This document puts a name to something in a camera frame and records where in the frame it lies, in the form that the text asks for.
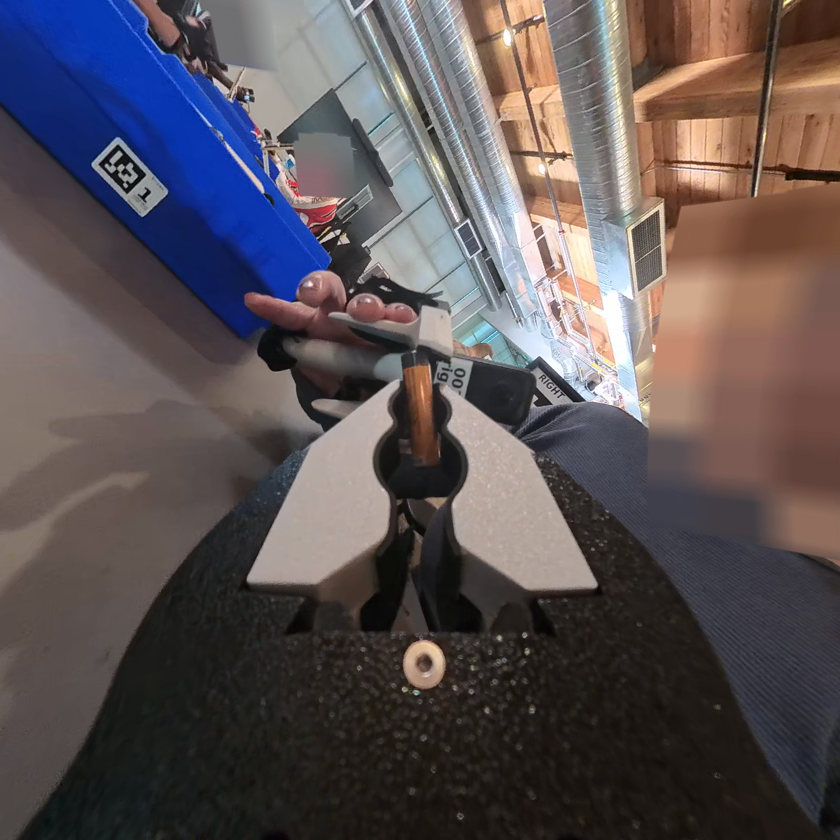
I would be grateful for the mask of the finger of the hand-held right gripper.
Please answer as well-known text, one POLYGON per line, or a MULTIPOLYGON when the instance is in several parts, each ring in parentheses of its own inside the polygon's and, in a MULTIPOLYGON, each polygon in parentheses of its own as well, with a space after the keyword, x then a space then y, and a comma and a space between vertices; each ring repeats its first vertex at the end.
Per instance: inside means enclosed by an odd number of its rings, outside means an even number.
POLYGON ((363 322, 339 311, 330 313, 329 319, 391 352, 423 349, 443 358, 451 357, 454 352, 450 316, 444 309, 422 307, 419 316, 409 323, 389 319, 363 322))

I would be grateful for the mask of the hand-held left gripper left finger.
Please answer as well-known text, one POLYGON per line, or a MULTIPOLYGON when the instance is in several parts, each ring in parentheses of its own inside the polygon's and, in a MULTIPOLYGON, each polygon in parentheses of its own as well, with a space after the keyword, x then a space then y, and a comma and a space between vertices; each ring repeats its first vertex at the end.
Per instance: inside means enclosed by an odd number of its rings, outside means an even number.
POLYGON ((415 532, 379 462, 399 390, 387 385, 309 447, 248 572, 253 591, 302 598, 293 628, 415 632, 415 532))

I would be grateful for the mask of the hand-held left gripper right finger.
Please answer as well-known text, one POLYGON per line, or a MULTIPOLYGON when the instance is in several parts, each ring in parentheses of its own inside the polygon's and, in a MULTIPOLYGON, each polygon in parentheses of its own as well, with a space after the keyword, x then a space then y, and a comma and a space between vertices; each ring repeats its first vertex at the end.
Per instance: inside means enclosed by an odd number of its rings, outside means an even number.
POLYGON ((536 455, 452 389, 440 395, 461 472, 436 521, 437 628, 482 632, 510 606, 531 617, 539 601, 597 595, 536 455))

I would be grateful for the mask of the copper black battery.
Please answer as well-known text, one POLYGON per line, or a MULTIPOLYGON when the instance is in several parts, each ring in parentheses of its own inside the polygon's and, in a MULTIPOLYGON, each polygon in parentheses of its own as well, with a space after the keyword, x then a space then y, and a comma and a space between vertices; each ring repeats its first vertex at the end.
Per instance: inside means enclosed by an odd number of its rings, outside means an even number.
POLYGON ((440 447, 434 414, 434 384, 431 365, 424 350, 410 350, 403 354, 402 381, 414 461, 420 467, 437 467, 440 447))

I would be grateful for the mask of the blue bin with white label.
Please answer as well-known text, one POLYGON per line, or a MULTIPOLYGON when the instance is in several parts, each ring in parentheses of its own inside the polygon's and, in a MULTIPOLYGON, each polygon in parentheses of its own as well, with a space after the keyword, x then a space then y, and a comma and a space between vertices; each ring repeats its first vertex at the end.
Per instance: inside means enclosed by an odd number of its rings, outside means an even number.
POLYGON ((231 330, 330 257, 132 2, 2 2, 2 106, 231 330))

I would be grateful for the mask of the person's right hand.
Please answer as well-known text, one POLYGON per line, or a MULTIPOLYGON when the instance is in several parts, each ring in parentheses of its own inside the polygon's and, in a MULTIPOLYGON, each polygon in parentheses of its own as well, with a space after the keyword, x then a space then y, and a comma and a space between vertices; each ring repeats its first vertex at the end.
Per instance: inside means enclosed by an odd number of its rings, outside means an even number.
POLYGON ((342 281, 332 272, 311 273, 301 282, 294 301, 284 301, 250 292, 245 305, 257 317, 310 340, 325 340, 357 346, 371 345, 345 325, 330 318, 332 312, 348 312, 359 322, 390 320, 411 323, 417 314, 402 302, 386 304, 377 295, 362 292, 348 298, 342 281))

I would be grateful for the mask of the framed printed tag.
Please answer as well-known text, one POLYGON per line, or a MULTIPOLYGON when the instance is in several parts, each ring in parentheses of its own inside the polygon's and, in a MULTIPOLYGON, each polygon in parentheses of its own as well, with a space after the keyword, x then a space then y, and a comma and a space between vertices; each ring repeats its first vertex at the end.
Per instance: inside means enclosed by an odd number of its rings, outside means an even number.
POLYGON ((558 374, 543 358, 526 365, 535 380, 532 407, 560 406, 586 403, 587 400, 558 374))

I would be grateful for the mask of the large black display screen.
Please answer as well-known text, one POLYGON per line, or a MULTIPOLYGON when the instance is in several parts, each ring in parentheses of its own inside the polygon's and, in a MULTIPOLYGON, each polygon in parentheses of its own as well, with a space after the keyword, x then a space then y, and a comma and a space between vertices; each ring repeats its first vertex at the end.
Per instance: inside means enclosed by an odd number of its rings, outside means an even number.
POLYGON ((350 242, 362 245, 401 212, 392 193, 393 179, 361 122, 351 117, 334 90, 326 92, 279 135, 297 148, 304 134, 327 133, 349 141, 353 151, 353 192, 346 203, 356 206, 344 219, 350 242))

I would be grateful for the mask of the red white garment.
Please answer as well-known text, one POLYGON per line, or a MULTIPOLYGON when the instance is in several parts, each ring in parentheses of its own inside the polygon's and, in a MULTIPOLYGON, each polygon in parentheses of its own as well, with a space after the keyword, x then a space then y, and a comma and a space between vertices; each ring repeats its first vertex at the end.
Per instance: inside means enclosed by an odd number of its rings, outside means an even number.
POLYGON ((278 175, 275 178, 279 192, 295 210, 300 220, 316 236, 330 227, 343 202, 342 198, 303 195, 298 180, 297 163, 292 154, 280 148, 270 153, 278 175))

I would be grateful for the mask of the blue plastic bin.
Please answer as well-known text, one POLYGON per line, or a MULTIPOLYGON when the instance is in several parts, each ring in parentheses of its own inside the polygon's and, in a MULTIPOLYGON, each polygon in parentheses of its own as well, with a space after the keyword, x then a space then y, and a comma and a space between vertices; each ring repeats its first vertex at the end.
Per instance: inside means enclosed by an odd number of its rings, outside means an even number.
POLYGON ((222 93, 220 88, 213 80, 204 75, 192 75, 193 80, 199 88, 203 90, 209 101, 215 106, 216 110, 227 121, 232 131, 244 142, 248 147, 248 151, 255 156, 260 167, 268 174, 269 179, 276 184, 279 171, 276 164, 270 159, 267 151, 264 150, 261 142, 262 134, 253 120, 250 118, 247 111, 242 107, 237 100, 230 101, 222 93))

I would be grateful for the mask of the black ceiling pipe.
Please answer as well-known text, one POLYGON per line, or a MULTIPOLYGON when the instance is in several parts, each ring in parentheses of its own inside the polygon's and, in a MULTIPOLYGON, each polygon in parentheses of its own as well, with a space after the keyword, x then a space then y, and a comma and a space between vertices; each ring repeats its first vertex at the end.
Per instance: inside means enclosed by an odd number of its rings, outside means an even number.
POLYGON ((771 102, 774 89, 774 75, 779 52, 781 23, 784 16, 784 1, 771 1, 766 34, 762 86, 760 90, 757 132, 753 148, 749 195, 760 194, 765 147, 769 131, 771 102))

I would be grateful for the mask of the large duct vent grille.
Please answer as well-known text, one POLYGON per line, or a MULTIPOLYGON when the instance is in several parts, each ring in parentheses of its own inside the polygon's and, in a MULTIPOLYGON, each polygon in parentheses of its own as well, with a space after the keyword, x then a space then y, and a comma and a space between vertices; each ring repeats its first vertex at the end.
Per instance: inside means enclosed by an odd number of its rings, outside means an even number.
POLYGON ((666 277, 665 200, 646 196, 640 212, 626 228, 632 298, 660 284, 666 277))

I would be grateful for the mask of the large silver ventilation duct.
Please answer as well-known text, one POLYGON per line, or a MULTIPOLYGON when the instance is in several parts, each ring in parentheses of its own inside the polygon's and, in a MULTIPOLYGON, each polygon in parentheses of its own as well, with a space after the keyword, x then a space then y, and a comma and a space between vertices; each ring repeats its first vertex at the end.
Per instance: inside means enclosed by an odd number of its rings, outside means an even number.
POLYGON ((648 424, 653 289, 630 296, 627 226, 645 195, 639 170, 627 11, 618 1, 545 1, 563 116, 626 410, 648 424))

